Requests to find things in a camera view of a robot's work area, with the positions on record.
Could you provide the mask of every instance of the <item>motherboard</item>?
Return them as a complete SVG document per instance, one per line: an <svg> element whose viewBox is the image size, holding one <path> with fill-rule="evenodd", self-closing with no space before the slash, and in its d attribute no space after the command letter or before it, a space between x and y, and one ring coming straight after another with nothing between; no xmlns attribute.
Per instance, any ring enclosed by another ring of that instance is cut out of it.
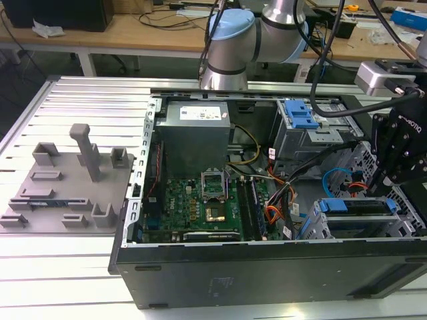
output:
<svg viewBox="0 0 427 320"><path fill-rule="evenodd" d="M264 179L169 179L162 214L145 217L143 242L278 240L264 216L268 199Z"/></svg>

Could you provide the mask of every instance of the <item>orange wire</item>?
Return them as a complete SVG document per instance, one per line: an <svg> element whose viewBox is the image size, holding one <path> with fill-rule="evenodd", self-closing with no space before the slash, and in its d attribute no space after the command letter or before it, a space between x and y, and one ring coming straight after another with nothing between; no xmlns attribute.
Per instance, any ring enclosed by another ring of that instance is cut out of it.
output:
<svg viewBox="0 0 427 320"><path fill-rule="evenodd" d="M272 168L269 168L267 170L267 172L270 175L270 177L274 178L281 185L283 185L285 183L285 181L283 181L283 180L277 178L275 175L273 175ZM295 191L294 191L294 189L291 186L289 186L289 189L290 189L291 194L292 194L291 201L289 202L289 205L291 205L292 203L294 203L294 200L295 200Z"/></svg>
<svg viewBox="0 0 427 320"><path fill-rule="evenodd" d="M270 218L270 214L269 214L269 210L274 211L276 214L273 216L273 218ZM284 216L282 215L282 213L280 212L280 210L276 207L274 207L273 205L268 205L266 207L266 211L265 211L266 217L268 222L270 223L270 225L272 225L273 223L275 223L279 217L282 218L283 220L285 219Z"/></svg>
<svg viewBox="0 0 427 320"><path fill-rule="evenodd" d="M362 182L353 182L353 183L348 185L349 188L351 188L353 186L363 187L365 189L369 188L366 184L364 184Z"/></svg>

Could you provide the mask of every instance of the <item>black box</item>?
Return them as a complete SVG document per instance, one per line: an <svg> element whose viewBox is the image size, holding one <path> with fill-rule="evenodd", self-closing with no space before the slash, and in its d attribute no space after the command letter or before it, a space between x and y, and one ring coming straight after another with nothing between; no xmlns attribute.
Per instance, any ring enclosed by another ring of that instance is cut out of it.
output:
<svg viewBox="0 0 427 320"><path fill-rule="evenodd" d="M48 26L104 31L114 15L112 0L3 0L14 27L33 26L33 19Z"/></svg>

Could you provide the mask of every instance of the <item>paper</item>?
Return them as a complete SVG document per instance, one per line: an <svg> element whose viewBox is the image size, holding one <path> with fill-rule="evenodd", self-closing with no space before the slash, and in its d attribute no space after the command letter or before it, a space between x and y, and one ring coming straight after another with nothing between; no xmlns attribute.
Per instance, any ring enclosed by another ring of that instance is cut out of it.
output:
<svg viewBox="0 0 427 320"><path fill-rule="evenodd" d="M36 22L36 20L33 20L33 22L33 31L36 32L36 34L38 34L40 37L47 39L49 37L58 37L60 35L65 35L62 27L48 27L46 25L42 25L41 23Z"/></svg>

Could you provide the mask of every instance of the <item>sticker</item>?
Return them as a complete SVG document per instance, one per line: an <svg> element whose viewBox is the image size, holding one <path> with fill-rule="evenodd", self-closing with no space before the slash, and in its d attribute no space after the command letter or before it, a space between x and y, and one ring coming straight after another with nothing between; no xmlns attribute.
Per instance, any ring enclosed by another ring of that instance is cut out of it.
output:
<svg viewBox="0 0 427 320"><path fill-rule="evenodd" d="M29 205L41 205L46 207L47 203L46 202L28 202Z"/></svg>
<svg viewBox="0 0 427 320"><path fill-rule="evenodd" d="M220 107L184 106L179 110L179 120L221 120L221 109Z"/></svg>
<svg viewBox="0 0 427 320"><path fill-rule="evenodd" d="M292 203L291 215L300 216L300 205L297 203Z"/></svg>
<svg viewBox="0 0 427 320"><path fill-rule="evenodd" d="M276 149L268 148L268 157L274 160L276 158Z"/></svg>
<svg viewBox="0 0 427 320"><path fill-rule="evenodd" d="M292 239L292 232L284 225L283 226L283 234L288 238Z"/></svg>
<svg viewBox="0 0 427 320"><path fill-rule="evenodd" d="M219 298L230 294L234 283L234 277L212 278L207 288L207 294L213 298Z"/></svg>

